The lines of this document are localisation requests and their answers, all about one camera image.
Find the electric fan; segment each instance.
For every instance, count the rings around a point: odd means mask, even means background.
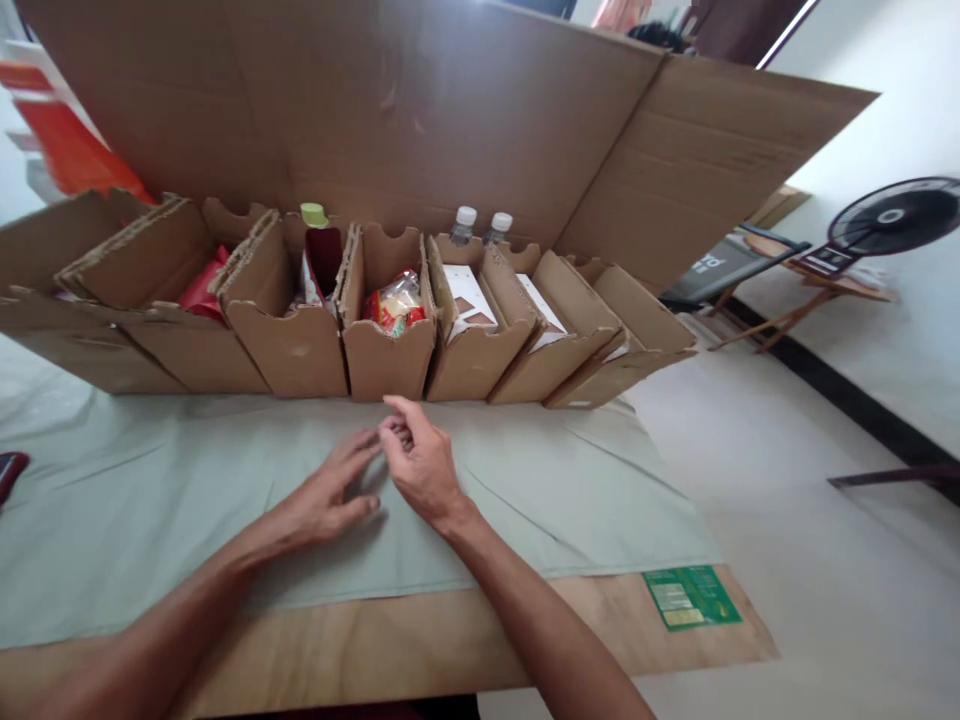
[[[795,260],[835,278],[870,255],[894,255],[932,243],[960,227],[960,180],[929,177],[889,185],[840,213],[829,241]]]

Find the hand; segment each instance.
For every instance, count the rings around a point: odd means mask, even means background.
[[[444,534],[476,512],[457,482],[450,436],[431,425],[417,403],[395,395],[383,401],[396,410],[379,427],[393,482],[410,507]]]
[[[375,513],[380,498],[362,495],[344,503],[343,491],[380,452],[373,430],[340,443],[300,487],[247,528],[243,546],[252,545],[258,561],[273,559],[334,540]]]

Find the light green cloth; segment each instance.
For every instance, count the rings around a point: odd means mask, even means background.
[[[0,648],[123,628],[288,495],[339,439],[387,414],[348,400],[88,392],[59,427],[16,441],[0,434],[4,450],[33,456],[0,513]],[[453,438],[466,493],[542,575],[720,562],[625,403],[426,408]],[[252,611],[473,585],[382,461],[363,486],[380,495],[381,517],[276,564]]]

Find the green printed card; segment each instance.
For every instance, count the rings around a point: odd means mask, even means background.
[[[643,577],[670,632],[743,622],[712,567],[657,570]]]

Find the black chair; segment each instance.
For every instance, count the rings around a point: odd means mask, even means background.
[[[777,241],[784,246],[783,254],[767,257],[754,252],[744,241],[741,234],[744,232]],[[673,287],[664,291],[660,302],[674,313],[696,312],[704,302],[719,295],[720,299],[715,303],[716,308],[719,308],[730,299],[737,285],[744,280],[806,252],[811,247],[813,246],[810,243],[797,243],[753,225],[739,225],[736,231],[727,235],[719,245],[704,255]]]

